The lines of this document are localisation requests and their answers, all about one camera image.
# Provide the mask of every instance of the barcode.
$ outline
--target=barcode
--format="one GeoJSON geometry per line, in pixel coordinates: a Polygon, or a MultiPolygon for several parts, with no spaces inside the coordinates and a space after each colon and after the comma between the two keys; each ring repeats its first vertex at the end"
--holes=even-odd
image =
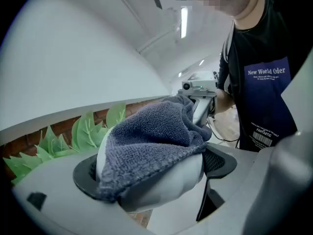
{"type": "Polygon", "coordinates": [[[260,133],[257,132],[253,132],[253,137],[258,140],[261,141],[262,143],[266,144],[267,146],[270,146],[272,144],[272,140],[264,137],[263,135],[261,135],[260,133]]]}

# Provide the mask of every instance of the terry cloth towel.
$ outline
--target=terry cloth towel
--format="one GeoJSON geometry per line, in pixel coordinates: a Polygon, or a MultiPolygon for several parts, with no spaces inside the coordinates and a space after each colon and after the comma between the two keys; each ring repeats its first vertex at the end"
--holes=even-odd
{"type": "Polygon", "coordinates": [[[112,129],[98,188],[103,200],[113,203],[131,186],[205,151],[212,133],[192,123],[193,105],[182,95],[167,97],[112,129]]]}

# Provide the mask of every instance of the black t-shirt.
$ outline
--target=black t-shirt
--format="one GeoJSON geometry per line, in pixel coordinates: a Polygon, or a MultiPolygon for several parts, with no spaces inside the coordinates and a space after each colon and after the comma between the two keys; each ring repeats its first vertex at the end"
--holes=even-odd
{"type": "Polygon", "coordinates": [[[275,146],[297,130],[281,93],[301,68],[312,43],[301,43],[302,33],[288,24],[288,13],[275,11],[272,1],[266,0],[254,28],[234,30],[228,63],[221,53],[217,87],[234,98],[241,149],[275,146]]]}

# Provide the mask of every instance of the brick wall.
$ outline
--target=brick wall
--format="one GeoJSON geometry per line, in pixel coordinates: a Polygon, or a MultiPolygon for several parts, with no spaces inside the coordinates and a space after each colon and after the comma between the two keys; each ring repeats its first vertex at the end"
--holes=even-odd
{"type": "MultiPolygon", "coordinates": [[[[158,102],[160,99],[153,99],[153,100],[147,100],[140,103],[134,103],[134,104],[128,104],[126,105],[126,117],[131,116],[132,114],[135,114],[141,107],[153,103],[158,102]]],[[[108,109],[94,112],[94,122],[95,124],[100,123],[103,121],[103,126],[106,124],[106,116],[107,116],[108,109]]],[[[60,134],[63,134],[64,140],[67,144],[71,144],[72,141],[72,126],[75,123],[75,121],[80,118],[74,117],[56,124],[51,125],[51,128],[56,136],[59,136],[60,134]]],[[[37,145],[40,140],[40,133],[43,131],[43,137],[45,136],[45,132],[47,130],[47,127],[38,130],[34,133],[22,136],[16,140],[13,140],[10,143],[7,143],[6,145],[0,146],[0,155],[1,157],[9,158],[9,156],[16,156],[20,157],[20,152],[23,152],[30,156],[35,156],[37,154],[37,149],[34,146],[37,145]]],[[[9,167],[5,164],[5,173],[7,174],[8,178],[10,180],[15,178],[14,173],[9,169],[9,167]]]]}

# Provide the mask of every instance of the ceiling light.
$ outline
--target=ceiling light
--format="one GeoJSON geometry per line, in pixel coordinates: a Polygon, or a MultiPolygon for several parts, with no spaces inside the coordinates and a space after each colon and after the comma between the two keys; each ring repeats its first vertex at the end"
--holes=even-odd
{"type": "Polygon", "coordinates": [[[184,7],[181,9],[181,38],[184,38],[187,34],[187,19],[188,8],[184,7]]]}

